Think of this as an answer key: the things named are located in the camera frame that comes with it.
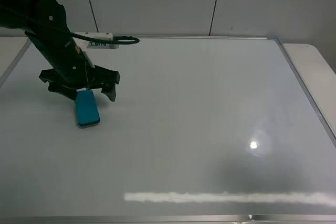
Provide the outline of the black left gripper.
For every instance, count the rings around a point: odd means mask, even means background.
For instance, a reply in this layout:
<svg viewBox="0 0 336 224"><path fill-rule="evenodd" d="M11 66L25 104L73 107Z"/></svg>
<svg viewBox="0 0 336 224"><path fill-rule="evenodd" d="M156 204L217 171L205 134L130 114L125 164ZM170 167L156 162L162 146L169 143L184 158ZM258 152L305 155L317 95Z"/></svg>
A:
<svg viewBox="0 0 336 224"><path fill-rule="evenodd" d="M63 40L49 40L26 32L38 51L52 66L42 70L39 78L50 82L48 91L63 95L75 101L76 90L101 88L111 102L116 100L116 85L120 82L117 71L92 65L75 41L70 37Z"/></svg>

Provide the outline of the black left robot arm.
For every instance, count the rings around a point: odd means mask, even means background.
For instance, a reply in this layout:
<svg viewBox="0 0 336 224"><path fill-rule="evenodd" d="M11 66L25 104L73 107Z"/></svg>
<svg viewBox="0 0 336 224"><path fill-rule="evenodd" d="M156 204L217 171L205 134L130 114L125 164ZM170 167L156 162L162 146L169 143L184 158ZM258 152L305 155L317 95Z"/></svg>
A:
<svg viewBox="0 0 336 224"><path fill-rule="evenodd" d="M67 26L65 8L56 0L1 0L1 27L21 29L52 66L39 78L50 92L71 100L79 89L100 89L116 99L117 71L93 65Z"/></svg>

